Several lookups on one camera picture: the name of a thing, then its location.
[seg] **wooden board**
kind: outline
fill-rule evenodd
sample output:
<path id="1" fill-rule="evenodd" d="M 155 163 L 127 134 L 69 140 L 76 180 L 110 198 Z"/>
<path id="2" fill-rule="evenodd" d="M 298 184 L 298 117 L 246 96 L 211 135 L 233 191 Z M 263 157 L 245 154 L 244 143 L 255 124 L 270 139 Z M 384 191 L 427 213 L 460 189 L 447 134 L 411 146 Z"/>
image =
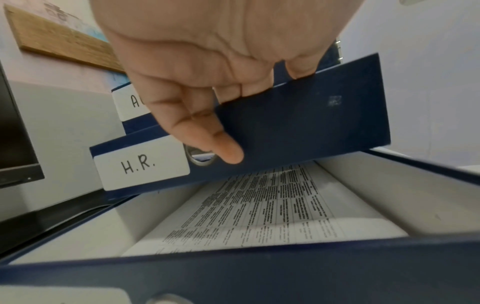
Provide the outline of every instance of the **wooden board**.
<path id="1" fill-rule="evenodd" d="M 109 43 L 13 6 L 5 13 L 21 50 L 125 73 Z"/>

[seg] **hand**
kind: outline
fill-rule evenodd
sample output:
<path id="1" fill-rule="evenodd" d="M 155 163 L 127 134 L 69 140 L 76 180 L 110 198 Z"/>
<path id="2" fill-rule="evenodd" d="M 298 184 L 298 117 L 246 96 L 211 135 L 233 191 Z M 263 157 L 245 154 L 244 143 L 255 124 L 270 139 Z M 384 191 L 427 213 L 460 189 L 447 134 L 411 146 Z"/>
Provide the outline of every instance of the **hand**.
<path id="1" fill-rule="evenodd" d="M 213 112 L 293 78 L 319 60 L 363 0 L 91 0 L 95 18 L 162 128 L 239 163 L 241 147 Z"/>

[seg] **white label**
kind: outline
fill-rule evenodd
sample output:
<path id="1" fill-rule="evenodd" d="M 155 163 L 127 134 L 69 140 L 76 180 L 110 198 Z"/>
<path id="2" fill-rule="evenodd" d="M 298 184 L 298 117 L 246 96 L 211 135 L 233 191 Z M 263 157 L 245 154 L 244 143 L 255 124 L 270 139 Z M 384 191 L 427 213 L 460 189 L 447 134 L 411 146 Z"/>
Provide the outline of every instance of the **white label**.
<path id="1" fill-rule="evenodd" d="M 124 256 L 406 235 L 312 163 L 210 183 Z"/>
<path id="2" fill-rule="evenodd" d="M 132 84 L 113 91 L 112 96 L 121 121 L 150 113 Z"/>
<path id="3" fill-rule="evenodd" d="M 106 191 L 190 174 L 184 145 L 172 135 L 93 158 Z"/>
<path id="4" fill-rule="evenodd" d="M 0 303 L 5 304 L 132 304 L 118 288 L 0 286 Z"/>

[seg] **file folder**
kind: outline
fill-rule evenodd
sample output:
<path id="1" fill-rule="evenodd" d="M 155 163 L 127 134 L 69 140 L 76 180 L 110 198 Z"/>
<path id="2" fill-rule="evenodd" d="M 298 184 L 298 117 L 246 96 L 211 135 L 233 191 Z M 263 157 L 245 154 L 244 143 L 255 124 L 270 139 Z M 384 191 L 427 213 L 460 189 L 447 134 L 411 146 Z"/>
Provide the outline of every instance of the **file folder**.
<path id="1" fill-rule="evenodd" d="M 242 163 L 191 162 L 160 126 L 90 148 L 110 198 L 370 149 L 390 143 L 378 54 L 215 108 Z"/>
<path id="2" fill-rule="evenodd" d="M 340 64 L 339 57 L 337 44 L 333 43 L 318 63 L 316 70 L 321 71 Z M 292 80 L 283 62 L 275 65 L 273 74 L 274 86 Z M 130 82 L 114 88 L 111 92 L 126 134 L 158 125 Z"/>

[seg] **binder label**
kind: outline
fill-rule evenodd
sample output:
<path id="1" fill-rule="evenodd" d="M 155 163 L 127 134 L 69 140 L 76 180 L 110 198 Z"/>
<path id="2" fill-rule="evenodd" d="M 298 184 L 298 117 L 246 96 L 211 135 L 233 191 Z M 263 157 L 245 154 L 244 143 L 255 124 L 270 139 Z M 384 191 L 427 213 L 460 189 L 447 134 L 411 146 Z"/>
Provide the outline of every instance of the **binder label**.
<path id="1" fill-rule="evenodd" d="M 172 135 L 93 158 L 106 191 L 190 174 L 184 145 Z"/>
<path id="2" fill-rule="evenodd" d="M 118 288 L 0 286 L 0 302 L 16 304 L 132 304 Z"/>
<path id="3" fill-rule="evenodd" d="M 132 84 L 113 91 L 112 96 L 121 121 L 150 113 Z"/>

